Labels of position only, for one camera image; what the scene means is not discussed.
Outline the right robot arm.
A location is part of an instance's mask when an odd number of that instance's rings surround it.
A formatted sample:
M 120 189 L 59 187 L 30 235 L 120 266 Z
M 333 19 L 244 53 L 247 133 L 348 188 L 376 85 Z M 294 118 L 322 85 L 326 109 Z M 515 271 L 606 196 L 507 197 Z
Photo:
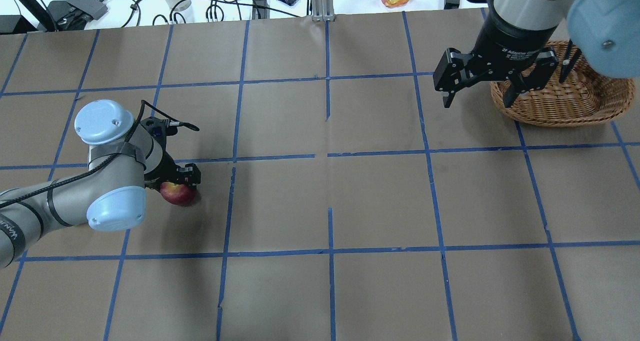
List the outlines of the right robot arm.
M 489 10 L 473 49 L 444 51 L 433 73 L 444 107 L 479 82 L 509 81 L 503 105 L 542 90 L 556 68 L 572 68 L 547 45 L 562 20 L 570 45 L 600 75 L 637 78 L 639 0 L 487 0 Z

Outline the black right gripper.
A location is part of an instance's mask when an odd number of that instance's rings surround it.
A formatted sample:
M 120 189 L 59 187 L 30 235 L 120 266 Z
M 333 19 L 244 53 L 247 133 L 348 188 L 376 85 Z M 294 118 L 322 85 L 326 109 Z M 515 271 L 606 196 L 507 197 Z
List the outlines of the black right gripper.
M 547 45 L 556 29 L 524 29 L 487 16 L 470 51 L 448 47 L 436 66 L 433 85 L 443 93 L 443 106 L 450 108 L 457 92 L 478 82 L 514 82 L 503 93 L 506 109 L 523 91 L 544 88 L 558 65 L 557 53 Z

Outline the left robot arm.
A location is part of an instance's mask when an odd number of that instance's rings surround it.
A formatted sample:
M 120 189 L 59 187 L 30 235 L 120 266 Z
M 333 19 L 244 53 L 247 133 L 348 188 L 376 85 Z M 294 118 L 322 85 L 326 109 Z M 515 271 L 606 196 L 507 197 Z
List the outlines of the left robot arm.
M 87 171 L 28 187 L 2 191 L 0 261 L 14 263 L 46 234 L 87 224 L 100 232 L 137 227 L 146 218 L 147 190 L 170 204 L 186 207 L 196 199 L 201 171 L 194 163 L 176 164 L 167 138 L 185 127 L 199 128 L 159 111 L 144 118 L 110 99 L 85 105 L 74 120 L 87 144 Z

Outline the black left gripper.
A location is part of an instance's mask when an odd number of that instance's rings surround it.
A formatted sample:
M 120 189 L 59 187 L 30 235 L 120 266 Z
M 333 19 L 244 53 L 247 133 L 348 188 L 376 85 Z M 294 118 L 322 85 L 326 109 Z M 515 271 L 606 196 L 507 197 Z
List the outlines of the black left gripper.
M 164 153 L 158 166 L 146 173 L 145 187 L 160 188 L 163 182 L 171 182 L 196 188 L 201 184 L 201 177 L 197 164 L 178 165 L 169 154 Z

